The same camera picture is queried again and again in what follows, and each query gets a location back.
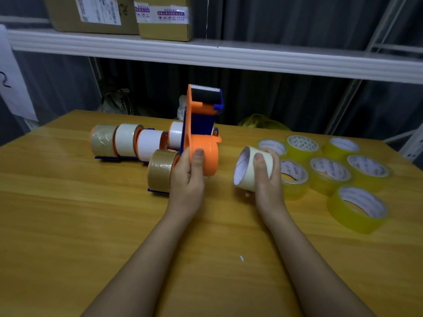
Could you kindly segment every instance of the cardboard box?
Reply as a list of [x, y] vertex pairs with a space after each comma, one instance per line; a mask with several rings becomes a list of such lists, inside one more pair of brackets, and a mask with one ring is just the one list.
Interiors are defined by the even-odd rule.
[[138, 35], [134, 0], [44, 0], [60, 32]]
[[189, 41], [191, 0], [134, 0], [142, 39]]

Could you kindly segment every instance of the forearm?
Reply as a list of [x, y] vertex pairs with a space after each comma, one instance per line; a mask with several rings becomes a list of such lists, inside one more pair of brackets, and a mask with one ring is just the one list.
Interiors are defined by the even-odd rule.
[[165, 215], [82, 316], [151, 316], [188, 223], [185, 218]]
[[286, 210], [269, 220], [268, 227], [308, 317], [374, 316], [316, 251]]

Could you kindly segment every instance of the white shelf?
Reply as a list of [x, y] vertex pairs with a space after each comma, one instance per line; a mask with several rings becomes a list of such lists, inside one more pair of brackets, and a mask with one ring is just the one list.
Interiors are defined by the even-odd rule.
[[423, 61], [347, 50], [249, 42], [141, 40], [136, 35], [11, 29], [14, 50], [423, 84]]

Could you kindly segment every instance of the yellow plastic bag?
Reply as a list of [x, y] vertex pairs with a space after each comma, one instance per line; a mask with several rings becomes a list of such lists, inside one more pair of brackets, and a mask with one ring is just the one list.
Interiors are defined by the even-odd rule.
[[250, 117], [247, 117], [241, 120], [238, 123], [241, 127], [250, 127], [250, 128], [262, 128], [262, 129], [277, 129], [277, 130], [288, 130], [291, 131], [286, 125], [278, 121], [269, 119], [268, 117], [262, 114], [252, 114]]

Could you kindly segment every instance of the hand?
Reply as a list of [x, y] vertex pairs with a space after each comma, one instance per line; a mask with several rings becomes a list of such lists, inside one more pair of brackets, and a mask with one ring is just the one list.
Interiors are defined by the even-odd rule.
[[189, 164], [189, 148], [184, 150], [172, 171], [171, 192], [166, 214], [191, 221], [204, 200], [204, 150], [194, 151]]
[[270, 178], [267, 175], [267, 167], [263, 154], [254, 155], [254, 180], [256, 182], [256, 207], [261, 214], [264, 223], [268, 226], [276, 216], [289, 215], [283, 199], [283, 189], [280, 177], [280, 159], [276, 152], [271, 149], [263, 149], [272, 155], [273, 170]]

